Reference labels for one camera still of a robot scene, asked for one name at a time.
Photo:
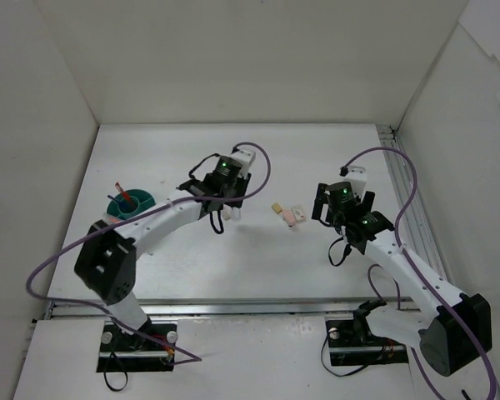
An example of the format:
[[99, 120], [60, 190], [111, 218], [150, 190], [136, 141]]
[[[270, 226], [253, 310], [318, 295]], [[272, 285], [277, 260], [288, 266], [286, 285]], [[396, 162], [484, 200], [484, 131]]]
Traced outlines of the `blue ballpoint pen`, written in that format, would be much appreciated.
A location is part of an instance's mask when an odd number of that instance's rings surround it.
[[123, 197], [114, 197], [112, 195], [107, 195], [107, 198], [113, 202], [113, 203], [116, 203], [118, 206], [122, 206], [124, 208], [127, 208], [127, 209], [131, 209], [129, 207], [129, 205], [127, 204], [127, 202], [123, 199]]

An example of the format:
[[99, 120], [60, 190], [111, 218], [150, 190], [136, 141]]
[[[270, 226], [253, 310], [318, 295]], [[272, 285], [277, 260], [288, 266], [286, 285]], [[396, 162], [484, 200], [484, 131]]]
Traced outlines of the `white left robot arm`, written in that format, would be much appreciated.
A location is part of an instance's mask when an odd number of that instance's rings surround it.
[[253, 150], [241, 148], [220, 156], [216, 167], [202, 180], [192, 177], [177, 187], [167, 199], [167, 210], [105, 232], [82, 245], [74, 272], [124, 323], [119, 337], [129, 348], [143, 348], [150, 338], [150, 318], [133, 293], [137, 260], [170, 233], [205, 217], [209, 217], [213, 231], [222, 234], [224, 205], [204, 198], [245, 195], [255, 157]]

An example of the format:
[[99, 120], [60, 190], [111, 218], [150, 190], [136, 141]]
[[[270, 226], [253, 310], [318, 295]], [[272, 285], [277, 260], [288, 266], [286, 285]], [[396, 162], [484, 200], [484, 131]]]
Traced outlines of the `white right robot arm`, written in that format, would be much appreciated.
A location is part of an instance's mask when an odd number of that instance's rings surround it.
[[488, 301], [453, 286], [408, 249], [392, 222], [372, 209], [374, 198], [374, 192], [355, 195], [347, 181], [320, 183], [311, 218], [335, 230], [344, 244], [332, 266], [359, 252], [391, 276], [421, 315], [409, 317], [384, 300], [366, 301], [353, 314], [353, 336], [361, 343], [388, 338], [408, 345], [444, 377], [485, 358], [493, 346]]

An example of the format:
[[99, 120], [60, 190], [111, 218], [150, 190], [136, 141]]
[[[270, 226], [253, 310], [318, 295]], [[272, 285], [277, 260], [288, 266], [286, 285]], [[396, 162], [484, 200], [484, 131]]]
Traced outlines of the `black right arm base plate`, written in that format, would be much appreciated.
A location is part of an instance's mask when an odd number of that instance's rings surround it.
[[352, 319], [325, 321], [324, 355], [332, 367], [360, 368], [372, 365], [407, 364], [407, 349], [388, 338], [372, 337], [365, 342], [354, 332]]

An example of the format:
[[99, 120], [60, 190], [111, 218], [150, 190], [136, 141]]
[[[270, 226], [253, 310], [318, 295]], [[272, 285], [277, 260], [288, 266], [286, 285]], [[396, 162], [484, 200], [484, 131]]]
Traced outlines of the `yellow eraser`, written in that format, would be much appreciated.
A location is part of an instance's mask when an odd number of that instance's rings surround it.
[[283, 211], [283, 208], [280, 206], [279, 203], [275, 202], [273, 205], [272, 205], [272, 210], [276, 213], [276, 214], [279, 214]]

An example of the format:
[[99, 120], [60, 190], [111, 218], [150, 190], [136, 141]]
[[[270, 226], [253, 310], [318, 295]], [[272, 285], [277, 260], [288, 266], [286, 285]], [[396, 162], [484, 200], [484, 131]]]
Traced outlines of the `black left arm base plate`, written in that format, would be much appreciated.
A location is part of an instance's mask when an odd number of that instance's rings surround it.
[[97, 373], [160, 373], [173, 369], [173, 356], [165, 347], [142, 337], [135, 341], [113, 323], [104, 325], [97, 354]]

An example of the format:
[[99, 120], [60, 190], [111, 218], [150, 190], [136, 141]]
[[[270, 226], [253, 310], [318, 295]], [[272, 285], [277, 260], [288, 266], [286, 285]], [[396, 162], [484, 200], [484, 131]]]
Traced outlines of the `red ballpoint pen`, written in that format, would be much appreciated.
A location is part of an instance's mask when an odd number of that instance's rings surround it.
[[114, 184], [115, 188], [117, 191], [122, 195], [122, 198], [127, 202], [130, 208], [135, 207], [135, 202], [133, 199], [130, 197], [130, 195], [123, 189], [123, 187], [120, 185], [119, 182], [115, 182]]

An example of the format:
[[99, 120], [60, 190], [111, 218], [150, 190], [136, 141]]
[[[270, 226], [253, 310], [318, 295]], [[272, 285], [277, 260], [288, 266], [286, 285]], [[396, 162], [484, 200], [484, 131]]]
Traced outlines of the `white boxed eraser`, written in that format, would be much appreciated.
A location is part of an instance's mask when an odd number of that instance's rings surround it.
[[291, 211], [297, 224], [307, 221], [306, 213], [301, 205], [291, 207]]

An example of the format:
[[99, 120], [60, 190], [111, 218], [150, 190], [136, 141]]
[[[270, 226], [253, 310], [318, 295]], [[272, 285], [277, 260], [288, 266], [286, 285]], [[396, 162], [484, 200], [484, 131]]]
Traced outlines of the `grey white eraser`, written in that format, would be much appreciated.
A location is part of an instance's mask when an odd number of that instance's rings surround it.
[[239, 221], [241, 219], [241, 210], [237, 207], [225, 207], [221, 211], [221, 215], [224, 221]]

